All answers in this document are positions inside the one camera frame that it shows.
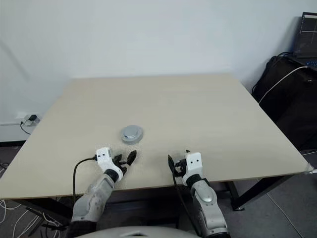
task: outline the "light beige tabletop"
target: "light beige tabletop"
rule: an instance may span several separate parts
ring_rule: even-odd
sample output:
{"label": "light beige tabletop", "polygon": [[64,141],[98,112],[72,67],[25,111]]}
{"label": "light beige tabletop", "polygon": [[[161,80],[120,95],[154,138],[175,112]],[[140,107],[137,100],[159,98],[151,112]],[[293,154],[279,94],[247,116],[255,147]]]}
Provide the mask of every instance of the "light beige tabletop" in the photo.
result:
{"label": "light beige tabletop", "polygon": [[[139,125],[129,146],[120,131]],[[202,154],[209,181],[249,179],[311,170],[290,141],[229,74],[78,79],[49,109],[0,179],[0,198],[70,195],[77,162],[110,146],[138,156],[116,189],[173,184],[167,155]],[[83,193],[101,170],[77,170]]]}

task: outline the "gray round object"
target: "gray round object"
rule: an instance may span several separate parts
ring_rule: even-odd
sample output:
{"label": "gray round object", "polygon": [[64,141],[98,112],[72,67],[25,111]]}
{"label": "gray round object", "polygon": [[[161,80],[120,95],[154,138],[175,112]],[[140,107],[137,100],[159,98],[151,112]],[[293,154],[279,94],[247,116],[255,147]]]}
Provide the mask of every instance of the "gray round object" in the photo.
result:
{"label": "gray round object", "polygon": [[133,145],[138,143],[143,137],[143,130],[137,125],[129,125],[122,129],[121,139],[124,143]]}

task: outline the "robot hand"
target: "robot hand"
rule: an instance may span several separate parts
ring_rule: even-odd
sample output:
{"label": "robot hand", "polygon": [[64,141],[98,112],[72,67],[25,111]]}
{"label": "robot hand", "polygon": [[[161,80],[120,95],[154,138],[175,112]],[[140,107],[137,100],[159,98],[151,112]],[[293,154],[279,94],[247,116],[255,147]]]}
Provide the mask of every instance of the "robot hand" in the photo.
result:
{"label": "robot hand", "polygon": [[117,155],[112,159],[110,148],[104,147],[97,150],[97,162],[103,174],[75,202],[72,222],[89,221],[95,223],[100,219],[115,183],[122,179],[127,172],[127,165],[130,166],[136,156],[135,150],[129,154],[126,160],[122,160],[122,155]]}
{"label": "robot hand", "polygon": [[181,177],[183,184],[191,190],[202,237],[229,238],[226,221],[217,204],[217,195],[210,187],[209,182],[202,178],[201,154],[186,150],[185,159],[178,161],[176,164],[168,156],[168,165],[173,173],[174,180],[176,177]]}

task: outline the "white cable on floor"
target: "white cable on floor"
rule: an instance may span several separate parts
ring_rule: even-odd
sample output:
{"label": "white cable on floor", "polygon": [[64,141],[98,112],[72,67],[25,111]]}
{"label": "white cable on floor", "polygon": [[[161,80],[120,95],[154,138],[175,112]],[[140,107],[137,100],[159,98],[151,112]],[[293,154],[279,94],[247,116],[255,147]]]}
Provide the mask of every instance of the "white cable on floor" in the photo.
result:
{"label": "white cable on floor", "polygon": [[[56,227],[58,227],[59,225],[61,225],[61,223],[59,223],[58,221],[56,221],[56,220],[54,220],[54,221],[50,221],[50,220],[48,220],[47,218],[46,218],[46,216],[45,216],[45,214],[44,213],[42,213],[42,215],[43,215],[43,217],[44,217],[44,219],[45,219],[45,221],[47,221],[48,223],[53,223]],[[53,238],[55,238],[56,237],[56,234],[58,233],[58,238],[59,238],[59,236],[60,236],[60,231],[59,230],[56,230],[56,232],[55,232],[55,234],[54,234],[54,237]]]}
{"label": "white cable on floor", "polygon": [[33,220],[26,226],[26,228],[24,228],[23,232],[17,237],[20,238],[23,234],[25,234],[29,229],[31,229],[31,227],[36,223],[36,221],[38,220],[38,216],[35,216],[33,218]]}
{"label": "white cable on floor", "polygon": [[6,216],[6,203],[5,203],[5,201],[4,201],[4,200],[1,200],[1,202],[3,202],[3,203],[4,203],[4,215],[3,215],[3,219],[0,221],[0,224],[4,222],[4,220],[5,220],[5,216]]}
{"label": "white cable on floor", "polygon": [[13,228],[13,233],[12,233],[12,238],[14,238],[14,234],[15,234],[15,228],[16,228],[16,224],[18,224],[18,222],[21,220],[21,218],[28,213],[28,210],[26,210],[20,217],[19,219],[16,221],[16,223],[14,224],[14,228]]}
{"label": "white cable on floor", "polygon": [[302,155],[310,155],[310,154],[313,154],[313,153],[317,153],[317,151],[313,151],[313,152],[302,154]]}
{"label": "white cable on floor", "polygon": [[293,222],[291,221],[291,219],[288,217],[288,215],[284,212],[284,210],[277,204],[277,202],[270,196],[269,193],[267,193],[267,196],[269,197],[269,199],[271,199],[271,201],[277,206],[277,208],[283,213],[283,215],[285,216],[285,218],[288,220],[289,224],[294,228],[294,230],[297,232],[297,234],[301,237],[304,238],[303,235],[299,232],[299,230],[296,228],[296,226],[293,224]]}
{"label": "white cable on floor", "polygon": [[[4,200],[1,200],[1,201],[0,201],[0,207],[4,208],[4,206],[1,204],[1,202],[4,202],[4,203],[5,203],[5,201],[4,201]],[[20,206],[21,206],[21,204],[20,204],[20,205],[17,205],[16,207],[6,207],[6,209],[7,209],[7,210],[14,210],[14,209],[17,209],[17,208],[20,207]]]}
{"label": "white cable on floor", "polygon": [[259,101],[259,104],[262,102],[263,98],[277,85],[279,84],[280,82],[283,81],[284,78],[288,77],[289,75],[291,75],[292,73],[296,72],[297,70],[301,69],[301,68],[308,68],[307,66],[301,66],[301,67],[298,67],[296,69],[294,69],[292,72],[288,73],[287,75],[285,75],[284,77],[282,77],[281,80],[279,80],[277,83],[275,83],[269,90],[267,90],[267,92],[263,95],[263,97],[260,99]]}

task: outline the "laptop screen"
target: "laptop screen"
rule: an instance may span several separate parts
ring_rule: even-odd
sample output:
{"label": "laptop screen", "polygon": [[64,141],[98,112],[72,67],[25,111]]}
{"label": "laptop screen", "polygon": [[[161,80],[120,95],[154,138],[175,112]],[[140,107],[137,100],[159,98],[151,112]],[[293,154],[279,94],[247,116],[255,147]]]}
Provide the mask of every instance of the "laptop screen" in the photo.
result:
{"label": "laptop screen", "polygon": [[317,57],[317,13],[303,12],[294,55]]}

